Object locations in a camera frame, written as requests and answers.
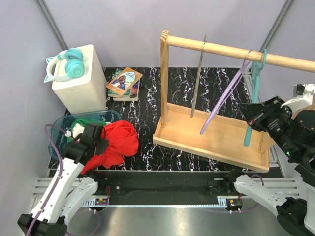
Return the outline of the grey hanger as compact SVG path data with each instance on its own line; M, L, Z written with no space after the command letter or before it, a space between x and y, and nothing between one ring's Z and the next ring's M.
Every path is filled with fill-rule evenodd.
M197 69L194 93L193 93L192 108L191 108L191 113L190 113L191 118L193 118L195 106L196 106L196 101L197 101L197 94L198 94L200 74L201 74L201 66L202 66L203 54L204 54L204 46L205 46L206 42L207 42L207 35L204 35L203 45L202 45L202 49L200 51L200 58L199 58L199 64L198 64L198 69Z

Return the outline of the red tank top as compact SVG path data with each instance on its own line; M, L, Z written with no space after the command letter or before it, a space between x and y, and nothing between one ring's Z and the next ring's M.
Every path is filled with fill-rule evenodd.
M134 156L138 152L138 134L128 121L119 120L104 126L101 136L109 142L108 147L102 155L94 155L86 163L81 171L82 175L99 166L109 169L121 165L124 163L124 157Z

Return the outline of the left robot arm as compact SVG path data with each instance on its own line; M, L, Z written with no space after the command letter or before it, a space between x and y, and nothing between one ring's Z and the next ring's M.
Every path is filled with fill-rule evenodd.
M92 195L107 190L104 174L89 170L74 189L71 187L94 155L106 150L105 129L87 124L83 132L67 143L58 154L59 167L37 205L29 214L21 214L18 226L27 236L64 236L75 213Z

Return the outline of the green tank top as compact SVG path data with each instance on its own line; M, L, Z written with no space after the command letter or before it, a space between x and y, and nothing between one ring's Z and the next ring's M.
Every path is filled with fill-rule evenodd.
M78 118L74 121L74 123L70 126L70 128L72 128L76 123L79 123L79 124L83 125L84 127L89 123L95 123L95 124L99 124L102 126L106 126L108 124L107 122L104 122L104 121L95 121L95 120L87 120L87 119L83 119L83 118Z

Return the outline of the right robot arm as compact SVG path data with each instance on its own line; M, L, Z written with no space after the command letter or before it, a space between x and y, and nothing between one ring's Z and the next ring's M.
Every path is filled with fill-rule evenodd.
M224 177L229 195L246 195L272 212L279 224L293 236L315 234L315 112L304 105L292 117L293 100L275 96L262 103L240 103L249 127L267 132L288 158L307 187L307 199L296 199L271 191L242 171L234 169Z

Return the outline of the purple hanger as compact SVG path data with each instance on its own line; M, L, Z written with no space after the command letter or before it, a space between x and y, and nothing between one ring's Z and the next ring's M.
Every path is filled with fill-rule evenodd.
M217 104L214 106L214 109L210 112L208 118L206 119L204 125L201 128L200 131L200 135L204 134L207 126L209 125L209 123L211 122L211 120L214 118L214 116L217 114L217 112L219 111L219 109L222 107L222 105L224 104L224 102L227 100L227 98L233 93L234 89L236 88L236 86L238 85L238 83L241 80L241 77L243 76L244 71L246 70L248 64L249 64L249 60L248 60L248 56L250 54L250 52L252 51L252 49L250 49L243 61L242 66L240 67L240 69L237 71L237 73L234 75L232 81L230 82L230 84L227 86L226 90L223 92L222 96L220 97L219 101L217 102Z

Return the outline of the teal plastic bin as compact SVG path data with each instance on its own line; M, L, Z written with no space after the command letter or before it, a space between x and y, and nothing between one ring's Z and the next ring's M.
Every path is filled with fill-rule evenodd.
M122 119L118 112L114 110L104 110L66 115L58 118L53 125L60 127L61 129L66 131L78 118L95 121L104 121L107 122L108 124L117 122ZM50 134L51 134L50 137L52 141L55 143L56 148L58 149L59 153L62 154L63 148L67 144L67 137L64 135L63 132L54 127L51 128Z

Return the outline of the wooden clothes rack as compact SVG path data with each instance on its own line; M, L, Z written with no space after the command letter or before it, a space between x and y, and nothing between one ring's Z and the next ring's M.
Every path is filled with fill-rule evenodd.
M197 110L192 117L190 108L168 103L171 46L256 62L263 60L261 52L170 36L169 31L164 30L160 38L161 117L154 133L154 143L260 173L268 172L269 149L274 141L267 133L253 132L251 144L245 147L243 139L247 123L215 115L205 132L200 134L208 112Z

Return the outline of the teal cat-ear headphones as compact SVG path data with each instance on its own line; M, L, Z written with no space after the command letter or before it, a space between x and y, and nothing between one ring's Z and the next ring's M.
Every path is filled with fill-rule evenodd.
M52 69L54 65L57 64L58 61L62 61L63 59L66 59L67 61L65 65L66 74L62 76L54 76L52 74ZM70 48L64 53L60 52L54 57L46 58L47 75L44 79L44 83L51 81L63 82L72 78L79 78L83 76L85 72L83 59L84 59L83 53L78 48Z

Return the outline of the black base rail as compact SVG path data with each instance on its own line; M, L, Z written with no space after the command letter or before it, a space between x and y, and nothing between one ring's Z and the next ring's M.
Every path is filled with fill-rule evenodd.
M95 195L109 194L113 205L209 205L218 196L238 197L227 172L101 171Z

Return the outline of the white box stand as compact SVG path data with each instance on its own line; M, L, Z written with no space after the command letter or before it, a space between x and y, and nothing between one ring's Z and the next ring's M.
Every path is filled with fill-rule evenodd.
M72 114L105 110L106 78L95 47L88 44L78 49L83 53L83 76L53 81L51 89Z

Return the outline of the orange top book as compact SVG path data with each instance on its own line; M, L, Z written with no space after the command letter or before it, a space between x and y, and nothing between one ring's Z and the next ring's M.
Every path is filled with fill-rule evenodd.
M142 74L126 67L115 76L106 87L116 93L118 96L123 96L128 90L132 89L133 85L142 78Z

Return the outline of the teal hanger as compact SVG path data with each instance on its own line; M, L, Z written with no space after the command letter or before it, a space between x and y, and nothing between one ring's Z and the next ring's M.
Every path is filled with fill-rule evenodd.
M252 103L258 101L259 88L260 88L260 73L265 66L267 57L267 49L263 49L263 61L262 63L253 62L252 63ZM244 137L244 146L248 147L251 141L252 128L247 127L246 134Z

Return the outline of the green bottom book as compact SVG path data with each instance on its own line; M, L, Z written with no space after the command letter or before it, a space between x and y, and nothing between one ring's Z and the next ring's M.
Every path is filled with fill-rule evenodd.
M138 98L142 74L126 67L116 69L113 79L106 85L108 96L115 101L134 101Z

